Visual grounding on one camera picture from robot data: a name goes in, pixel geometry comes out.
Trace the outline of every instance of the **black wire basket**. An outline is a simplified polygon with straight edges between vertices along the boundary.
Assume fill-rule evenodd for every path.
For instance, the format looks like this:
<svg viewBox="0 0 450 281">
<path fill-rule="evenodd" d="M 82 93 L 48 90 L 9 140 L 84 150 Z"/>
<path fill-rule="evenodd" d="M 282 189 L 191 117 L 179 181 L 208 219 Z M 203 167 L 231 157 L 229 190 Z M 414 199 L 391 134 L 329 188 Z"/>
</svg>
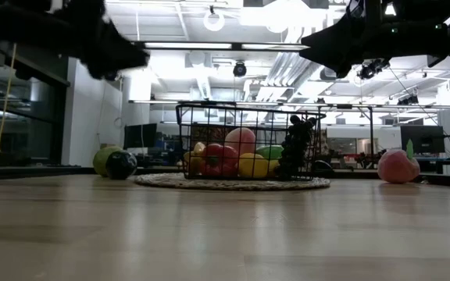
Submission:
<svg viewBox="0 0 450 281">
<path fill-rule="evenodd" d="M 324 114 L 210 101 L 176 110 L 186 179 L 312 180 Z"/>
</svg>

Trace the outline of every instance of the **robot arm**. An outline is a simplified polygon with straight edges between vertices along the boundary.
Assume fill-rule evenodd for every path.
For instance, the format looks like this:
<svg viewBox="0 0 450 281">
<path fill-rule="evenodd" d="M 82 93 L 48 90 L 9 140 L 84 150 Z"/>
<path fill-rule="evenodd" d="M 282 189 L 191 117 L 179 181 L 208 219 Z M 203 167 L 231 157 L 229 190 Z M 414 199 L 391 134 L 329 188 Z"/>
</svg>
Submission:
<svg viewBox="0 0 450 281">
<path fill-rule="evenodd" d="M 385 13 L 389 5 L 395 15 Z M 449 17 L 450 0 L 351 0 L 339 22 L 302 39 L 309 48 L 300 56 L 332 69 L 337 78 L 367 59 L 429 55 L 432 67 L 450 55 Z"/>
<path fill-rule="evenodd" d="M 0 4 L 0 41 L 29 44 L 78 58 L 95 79 L 147 65 L 149 54 L 121 36 L 112 21 L 103 20 L 103 0 L 73 0 L 54 13 L 45 11 L 49 4 L 38 0 Z"/>
</svg>

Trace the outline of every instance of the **bunch of grapes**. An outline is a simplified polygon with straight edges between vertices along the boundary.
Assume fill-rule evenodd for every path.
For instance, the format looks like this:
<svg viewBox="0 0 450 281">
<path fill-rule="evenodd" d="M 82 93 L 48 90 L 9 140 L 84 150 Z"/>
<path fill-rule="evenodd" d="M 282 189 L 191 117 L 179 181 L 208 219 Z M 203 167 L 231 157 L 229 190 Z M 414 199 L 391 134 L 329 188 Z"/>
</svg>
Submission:
<svg viewBox="0 0 450 281">
<path fill-rule="evenodd" d="M 313 127 L 316 119 L 310 118 L 302 121 L 297 116 L 291 116 L 291 126 L 287 129 L 287 134 L 282 147 L 282 157 L 279 159 L 279 167 L 276 169 L 277 175 L 282 180 L 290 180 L 293 175 L 305 165 L 305 153 L 312 140 Z"/>
</svg>

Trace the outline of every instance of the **yellow cable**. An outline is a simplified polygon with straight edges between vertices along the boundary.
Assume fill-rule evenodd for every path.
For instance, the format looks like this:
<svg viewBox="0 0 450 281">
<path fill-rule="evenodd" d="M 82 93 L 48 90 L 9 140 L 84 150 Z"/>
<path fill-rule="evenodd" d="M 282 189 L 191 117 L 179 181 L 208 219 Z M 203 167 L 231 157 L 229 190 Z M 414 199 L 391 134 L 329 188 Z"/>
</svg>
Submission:
<svg viewBox="0 0 450 281">
<path fill-rule="evenodd" d="M 5 120 L 6 120 L 6 106 L 8 105 L 8 96 L 9 91 L 12 87 L 12 72 L 13 67 L 15 66 L 15 57 L 16 57 L 16 43 L 13 43 L 13 54 L 12 54 L 12 63 L 9 67 L 9 77 L 8 77 L 8 87 L 6 88 L 6 96 L 5 96 L 5 105 L 3 106 L 3 119 L 1 120 L 1 126 L 0 126 L 0 145 L 1 145 L 1 135 L 3 135 L 3 128 L 5 127 Z"/>
</svg>

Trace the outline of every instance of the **woven round mat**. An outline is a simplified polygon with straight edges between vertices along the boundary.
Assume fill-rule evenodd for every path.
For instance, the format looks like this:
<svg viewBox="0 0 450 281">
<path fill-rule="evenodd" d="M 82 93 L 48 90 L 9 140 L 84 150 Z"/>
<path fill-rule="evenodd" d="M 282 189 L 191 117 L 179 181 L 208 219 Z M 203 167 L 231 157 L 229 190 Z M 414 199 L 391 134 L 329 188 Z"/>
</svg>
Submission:
<svg viewBox="0 0 450 281">
<path fill-rule="evenodd" d="M 138 176 L 135 183 L 149 187 L 199 190 L 307 190 L 330 186 L 326 179 L 277 182 L 267 180 L 186 180 L 183 173 L 162 173 Z"/>
</svg>

